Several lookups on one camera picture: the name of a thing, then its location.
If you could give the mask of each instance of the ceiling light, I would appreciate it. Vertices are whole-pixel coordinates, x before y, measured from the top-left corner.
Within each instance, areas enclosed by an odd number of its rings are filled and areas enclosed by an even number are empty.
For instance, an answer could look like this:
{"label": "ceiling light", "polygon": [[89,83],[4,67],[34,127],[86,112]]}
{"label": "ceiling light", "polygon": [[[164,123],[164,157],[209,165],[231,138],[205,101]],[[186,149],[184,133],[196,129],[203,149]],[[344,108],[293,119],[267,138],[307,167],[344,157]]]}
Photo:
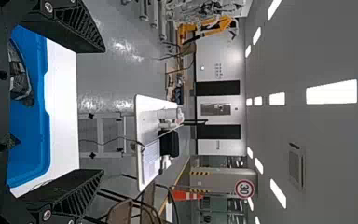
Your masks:
{"label": "ceiling light", "polygon": [[252,98],[246,99],[246,105],[251,106],[253,104]]}
{"label": "ceiling light", "polygon": [[245,51],[245,58],[248,58],[249,55],[251,55],[252,53],[252,45],[249,45],[248,48],[246,48],[246,51]]}
{"label": "ceiling light", "polygon": [[255,97],[255,105],[263,105],[263,98],[261,96]]}
{"label": "ceiling light", "polygon": [[254,45],[257,43],[258,39],[261,36],[261,27],[258,27],[257,30],[255,31],[255,35],[253,37],[253,43]]}
{"label": "ceiling light", "polygon": [[260,220],[258,219],[258,217],[255,217],[255,224],[260,224]]}
{"label": "ceiling light", "polygon": [[272,16],[274,15],[275,11],[278,9],[279,4],[282,0],[273,0],[271,6],[268,8],[267,17],[268,20],[271,20]]}
{"label": "ceiling light", "polygon": [[283,194],[273,179],[269,181],[269,186],[271,187],[272,192],[275,194],[275,197],[277,197],[282,207],[286,209],[286,196]]}
{"label": "ceiling light", "polygon": [[247,147],[246,152],[248,153],[249,158],[252,159],[253,158],[253,151],[249,147]]}
{"label": "ceiling light", "polygon": [[341,81],[307,88],[307,105],[357,103],[357,80]]}
{"label": "ceiling light", "polygon": [[260,174],[264,174],[264,166],[258,158],[255,158],[255,168],[257,168]]}
{"label": "ceiling light", "polygon": [[253,204],[252,198],[248,198],[248,204],[249,204],[249,208],[253,212],[255,209],[255,205]]}
{"label": "ceiling light", "polygon": [[284,92],[271,94],[269,96],[270,105],[284,105],[285,104],[285,94]]}

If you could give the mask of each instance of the red circle sign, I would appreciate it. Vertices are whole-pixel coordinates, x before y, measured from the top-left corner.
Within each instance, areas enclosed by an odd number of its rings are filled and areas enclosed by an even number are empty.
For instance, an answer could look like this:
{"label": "red circle sign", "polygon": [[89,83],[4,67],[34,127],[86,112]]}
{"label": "red circle sign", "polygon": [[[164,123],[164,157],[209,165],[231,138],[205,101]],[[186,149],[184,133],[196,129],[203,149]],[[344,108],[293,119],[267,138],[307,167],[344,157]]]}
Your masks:
{"label": "red circle sign", "polygon": [[235,193],[243,199],[251,198],[255,195],[255,185],[249,180],[240,180],[235,185]]}

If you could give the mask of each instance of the yellow machine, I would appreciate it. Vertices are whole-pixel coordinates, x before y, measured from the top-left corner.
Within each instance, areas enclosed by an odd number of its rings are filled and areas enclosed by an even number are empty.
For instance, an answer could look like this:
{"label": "yellow machine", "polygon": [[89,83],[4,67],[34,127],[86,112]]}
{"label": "yellow machine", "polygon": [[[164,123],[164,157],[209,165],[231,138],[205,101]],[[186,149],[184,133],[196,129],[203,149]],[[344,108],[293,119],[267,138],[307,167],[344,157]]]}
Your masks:
{"label": "yellow machine", "polygon": [[[234,39],[238,34],[238,30],[238,21],[236,19],[228,15],[221,17],[216,15],[214,18],[202,21],[200,27],[197,24],[181,24],[178,29],[179,44],[185,45],[200,38],[219,34],[224,31],[230,31],[233,35],[232,39]],[[200,31],[200,34],[186,40],[186,34],[194,31]]]}

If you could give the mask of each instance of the yellow black striped barrier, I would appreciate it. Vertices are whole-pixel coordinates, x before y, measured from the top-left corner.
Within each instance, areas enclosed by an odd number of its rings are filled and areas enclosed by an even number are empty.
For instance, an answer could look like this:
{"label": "yellow black striped barrier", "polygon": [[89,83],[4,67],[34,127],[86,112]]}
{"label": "yellow black striped barrier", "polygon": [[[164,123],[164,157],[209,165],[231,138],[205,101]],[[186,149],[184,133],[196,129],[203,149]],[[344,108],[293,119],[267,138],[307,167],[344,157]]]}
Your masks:
{"label": "yellow black striped barrier", "polygon": [[210,175],[210,172],[200,172],[200,171],[192,171],[190,175]]}
{"label": "yellow black striped barrier", "polygon": [[192,193],[210,193],[211,191],[208,189],[190,189]]}

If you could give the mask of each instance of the black door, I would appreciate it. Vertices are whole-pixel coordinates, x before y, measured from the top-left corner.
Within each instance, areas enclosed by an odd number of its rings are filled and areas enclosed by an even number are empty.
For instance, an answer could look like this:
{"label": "black door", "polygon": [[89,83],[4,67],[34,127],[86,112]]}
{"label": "black door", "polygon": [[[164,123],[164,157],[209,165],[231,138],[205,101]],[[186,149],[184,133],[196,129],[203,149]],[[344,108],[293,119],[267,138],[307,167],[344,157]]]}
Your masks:
{"label": "black door", "polygon": [[241,139],[240,124],[200,125],[198,139]]}
{"label": "black door", "polygon": [[197,96],[240,95],[240,81],[196,82]]}

